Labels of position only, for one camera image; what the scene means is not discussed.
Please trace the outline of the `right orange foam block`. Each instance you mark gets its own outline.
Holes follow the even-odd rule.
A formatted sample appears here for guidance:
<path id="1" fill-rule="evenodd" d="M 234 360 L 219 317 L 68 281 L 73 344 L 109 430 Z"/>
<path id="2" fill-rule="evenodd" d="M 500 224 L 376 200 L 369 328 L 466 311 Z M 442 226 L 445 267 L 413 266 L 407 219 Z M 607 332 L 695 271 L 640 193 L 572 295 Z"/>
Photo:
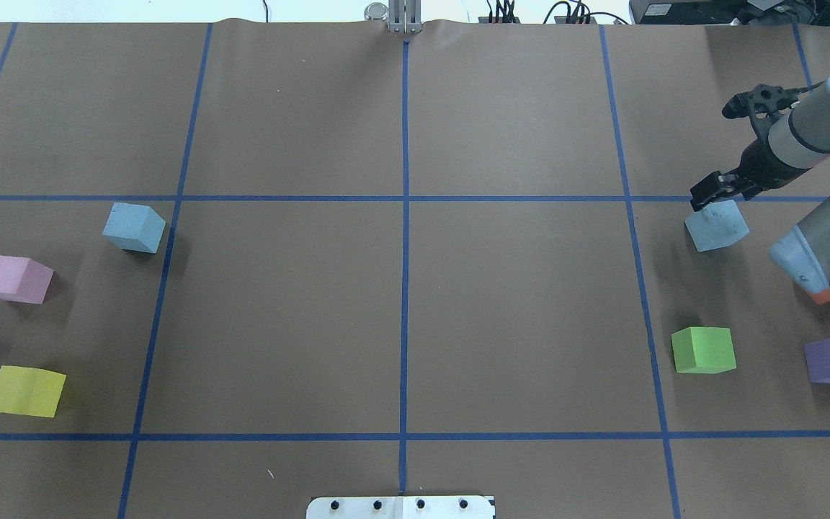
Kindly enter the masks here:
<path id="1" fill-rule="evenodd" d="M 830 287 L 821 291 L 813 292 L 811 290 L 803 290 L 816 305 L 824 305 L 830 303 Z"/>

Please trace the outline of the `light pink foam block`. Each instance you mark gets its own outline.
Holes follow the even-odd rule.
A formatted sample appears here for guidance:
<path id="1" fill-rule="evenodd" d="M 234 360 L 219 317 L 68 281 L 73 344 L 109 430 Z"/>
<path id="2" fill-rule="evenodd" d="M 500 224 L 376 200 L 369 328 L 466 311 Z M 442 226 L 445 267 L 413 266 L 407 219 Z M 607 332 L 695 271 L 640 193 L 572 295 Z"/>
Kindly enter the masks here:
<path id="1" fill-rule="evenodd" d="M 54 274 L 30 257 L 0 255 L 0 300 L 43 303 Z"/>

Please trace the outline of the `light blue block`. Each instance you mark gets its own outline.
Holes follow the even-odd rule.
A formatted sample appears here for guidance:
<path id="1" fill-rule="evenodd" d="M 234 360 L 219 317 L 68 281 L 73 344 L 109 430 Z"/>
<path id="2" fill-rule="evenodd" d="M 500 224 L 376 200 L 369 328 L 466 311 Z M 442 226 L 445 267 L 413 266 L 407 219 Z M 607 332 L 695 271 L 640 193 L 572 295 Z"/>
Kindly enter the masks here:
<path id="1" fill-rule="evenodd" d="M 725 249 L 750 234 L 736 201 L 711 203 L 683 221 L 698 252 Z"/>
<path id="2" fill-rule="evenodd" d="M 113 203 L 102 235 L 119 249 L 155 254 L 165 227 L 164 218 L 148 205 Z"/>

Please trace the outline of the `yellow foam block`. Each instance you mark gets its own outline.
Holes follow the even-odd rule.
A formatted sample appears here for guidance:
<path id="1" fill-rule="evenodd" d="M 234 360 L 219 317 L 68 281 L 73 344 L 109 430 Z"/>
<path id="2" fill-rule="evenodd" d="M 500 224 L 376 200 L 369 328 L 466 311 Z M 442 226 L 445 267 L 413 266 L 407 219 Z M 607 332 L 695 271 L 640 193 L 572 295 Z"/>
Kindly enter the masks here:
<path id="1" fill-rule="evenodd" d="M 0 367 L 0 413 L 54 418 L 66 375 L 48 369 Z"/>

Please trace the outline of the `aluminium frame post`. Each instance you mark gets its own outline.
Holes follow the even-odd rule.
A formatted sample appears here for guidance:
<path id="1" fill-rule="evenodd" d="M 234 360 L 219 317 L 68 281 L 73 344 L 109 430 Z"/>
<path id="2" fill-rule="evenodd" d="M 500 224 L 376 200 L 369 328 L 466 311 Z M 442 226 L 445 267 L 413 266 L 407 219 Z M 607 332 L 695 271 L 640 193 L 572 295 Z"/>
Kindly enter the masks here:
<path id="1" fill-rule="evenodd" d="M 420 33 L 424 29 L 422 23 L 421 0 L 390 0 L 388 1 L 388 30 L 392 33 Z"/>

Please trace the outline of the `green foam block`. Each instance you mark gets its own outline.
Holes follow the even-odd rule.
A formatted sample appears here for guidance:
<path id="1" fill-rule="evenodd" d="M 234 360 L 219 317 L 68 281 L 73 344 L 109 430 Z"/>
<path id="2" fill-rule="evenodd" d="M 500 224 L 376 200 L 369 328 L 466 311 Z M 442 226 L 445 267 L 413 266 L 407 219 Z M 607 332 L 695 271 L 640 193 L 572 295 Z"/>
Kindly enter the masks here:
<path id="1" fill-rule="evenodd" d="M 737 368 L 731 330 L 688 327 L 671 335 L 677 373 L 718 374 Z"/>

